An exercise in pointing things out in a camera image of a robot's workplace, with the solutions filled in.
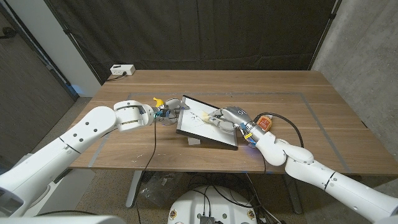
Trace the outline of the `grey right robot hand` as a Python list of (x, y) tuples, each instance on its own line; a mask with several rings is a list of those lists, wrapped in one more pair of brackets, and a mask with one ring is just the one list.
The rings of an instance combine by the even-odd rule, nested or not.
[(250, 118), (250, 116), (241, 108), (228, 106), (211, 112), (203, 117), (207, 123), (214, 124), (226, 133), (232, 133), (236, 128), (244, 131), (246, 134), (252, 133), (261, 128)]

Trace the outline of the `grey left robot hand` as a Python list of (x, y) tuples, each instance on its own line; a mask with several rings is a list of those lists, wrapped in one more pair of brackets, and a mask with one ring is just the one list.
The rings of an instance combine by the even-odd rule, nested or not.
[(177, 123), (180, 111), (190, 109), (184, 101), (178, 98), (171, 98), (167, 101), (159, 98), (153, 98), (153, 100), (156, 101), (155, 120), (165, 126)]

